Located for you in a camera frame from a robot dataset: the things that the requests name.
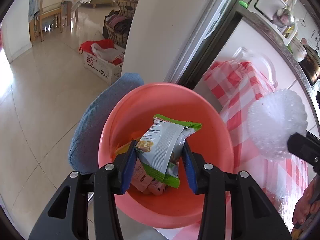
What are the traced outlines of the white bubble wrap wad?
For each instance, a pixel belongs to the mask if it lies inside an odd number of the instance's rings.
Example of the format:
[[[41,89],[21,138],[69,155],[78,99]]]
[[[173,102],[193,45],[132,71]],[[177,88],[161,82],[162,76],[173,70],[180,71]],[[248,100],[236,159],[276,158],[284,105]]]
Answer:
[[[290,89],[280,89],[253,102],[248,109],[249,136],[260,155],[270,161],[291,159],[289,137],[306,135],[307,113],[301,97]]]

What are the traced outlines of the green white snack bag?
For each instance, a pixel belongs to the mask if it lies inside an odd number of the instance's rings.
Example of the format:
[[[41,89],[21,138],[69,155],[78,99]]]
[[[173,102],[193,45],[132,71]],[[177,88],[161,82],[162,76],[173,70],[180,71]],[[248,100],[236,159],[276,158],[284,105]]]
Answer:
[[[146,174],[156,181],[178,188],[178,162],[183,146],[186,139],[201,128],[202,124],[198,122],[154,115],[153,125],[135,146]]]

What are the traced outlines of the blue cushioned stool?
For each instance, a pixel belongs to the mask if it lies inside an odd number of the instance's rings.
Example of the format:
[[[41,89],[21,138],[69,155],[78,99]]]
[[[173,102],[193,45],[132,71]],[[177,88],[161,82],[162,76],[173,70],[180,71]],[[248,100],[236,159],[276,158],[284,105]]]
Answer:
[[[89,105],[69,147],[68,161],[74,170],[89,174],[99,169],[99,142],[108,116],[127,93],[142,85],[144,81],[139,74],[125,73]]]

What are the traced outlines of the red plastic bucket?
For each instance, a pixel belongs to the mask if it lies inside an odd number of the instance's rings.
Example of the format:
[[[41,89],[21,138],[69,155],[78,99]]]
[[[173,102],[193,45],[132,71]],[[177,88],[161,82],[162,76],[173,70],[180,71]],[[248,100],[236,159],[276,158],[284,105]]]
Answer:
[[[190,149],[222,171],[233,172],[233,146],[226,124],[202,96],[172,83],[140,86],[116,104],[100,137],[99,166],[114,161],[117,148],[140,138],[153,124],[155,114],[201,123],[202,128],[187,139]],[[179,188],[170,187],[160,196],[144,195],[130,187],[124,195],[115,196],[116,205],[130,218],[154,228],[181,228],[199,222],[204,196],[193,194],[183,165],[179,179]]]

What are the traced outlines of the pink snack wrapper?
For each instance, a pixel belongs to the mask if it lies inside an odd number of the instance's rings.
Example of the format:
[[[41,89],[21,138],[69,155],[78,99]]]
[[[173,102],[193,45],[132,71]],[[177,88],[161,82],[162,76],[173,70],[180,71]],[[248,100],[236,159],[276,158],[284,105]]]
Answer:
[[[131,178],[131,184],[143,194],[153,194],[155,196],[163,194],[166,188],[164,183],[146,174],[142,163],[138,159]]]

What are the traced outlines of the red checkered tablecloth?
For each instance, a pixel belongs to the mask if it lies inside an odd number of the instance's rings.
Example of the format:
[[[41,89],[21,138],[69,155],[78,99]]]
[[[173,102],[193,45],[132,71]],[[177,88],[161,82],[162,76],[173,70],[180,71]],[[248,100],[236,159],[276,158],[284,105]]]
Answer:
[[[234,151],[234,173],[245,170],[268,196],[288,229],[308,186],[308,165],[287,150],[290,135],[306,135],[301,97],[275,89],[251,62],[215,61],[203,81],[222,106]]]

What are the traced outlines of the metal ladle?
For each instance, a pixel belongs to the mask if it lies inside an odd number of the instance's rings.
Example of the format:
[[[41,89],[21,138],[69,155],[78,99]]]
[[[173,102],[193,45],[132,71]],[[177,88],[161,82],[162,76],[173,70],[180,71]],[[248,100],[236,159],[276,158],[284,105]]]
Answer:
[[[293,9],[298,0],[287,0],[283,5],[275,12],[272,18],[273,24],[280,28],[291,27],[295,23],[295,17],[293,15]]]

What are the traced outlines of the white dish rack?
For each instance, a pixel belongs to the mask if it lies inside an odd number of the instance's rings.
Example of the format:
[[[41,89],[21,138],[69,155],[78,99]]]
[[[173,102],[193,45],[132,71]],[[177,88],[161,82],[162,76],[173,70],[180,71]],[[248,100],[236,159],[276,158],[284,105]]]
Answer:
[[[248,10],[261,17],[288,46],[298,31],[291,10],[283,0],[252,0]]]

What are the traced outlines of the green clip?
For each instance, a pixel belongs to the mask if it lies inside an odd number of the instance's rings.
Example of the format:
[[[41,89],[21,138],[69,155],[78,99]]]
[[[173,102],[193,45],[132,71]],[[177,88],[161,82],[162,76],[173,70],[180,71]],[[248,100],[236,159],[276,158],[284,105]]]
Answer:
[[[244,8],[248,8],[248,4],[242,0],[239,1],[239,4]]]

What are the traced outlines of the white laundry basket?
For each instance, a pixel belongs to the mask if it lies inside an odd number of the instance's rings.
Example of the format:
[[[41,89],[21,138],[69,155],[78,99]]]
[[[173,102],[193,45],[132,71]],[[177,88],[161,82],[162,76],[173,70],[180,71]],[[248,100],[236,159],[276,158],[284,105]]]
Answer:
[[[124,49],[111,39],[86,41],[78,50],[84,58],[84,67],[105,81],[109,86],[121,76]]]

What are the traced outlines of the frosted glass sliding door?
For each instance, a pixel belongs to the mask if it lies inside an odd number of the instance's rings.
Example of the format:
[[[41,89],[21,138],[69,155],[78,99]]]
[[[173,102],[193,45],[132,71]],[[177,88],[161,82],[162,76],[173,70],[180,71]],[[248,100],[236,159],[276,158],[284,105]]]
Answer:
[[[182,52],[168,71],[165,82],[180,83],[191,75],[196,61],[204,54],[237,1],[209,0]]]

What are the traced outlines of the wooden dining chair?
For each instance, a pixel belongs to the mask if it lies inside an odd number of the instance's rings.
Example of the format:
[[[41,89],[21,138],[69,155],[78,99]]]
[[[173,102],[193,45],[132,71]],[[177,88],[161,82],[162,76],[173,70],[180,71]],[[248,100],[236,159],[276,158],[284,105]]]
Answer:
[[[62,26],[62,4],[64,0],[40,0],[39,6],[39,24],[40,24],[40,37],[43,38],[42,21],[50,16],[56,16],[60,27],[60,32],[63,32]]]

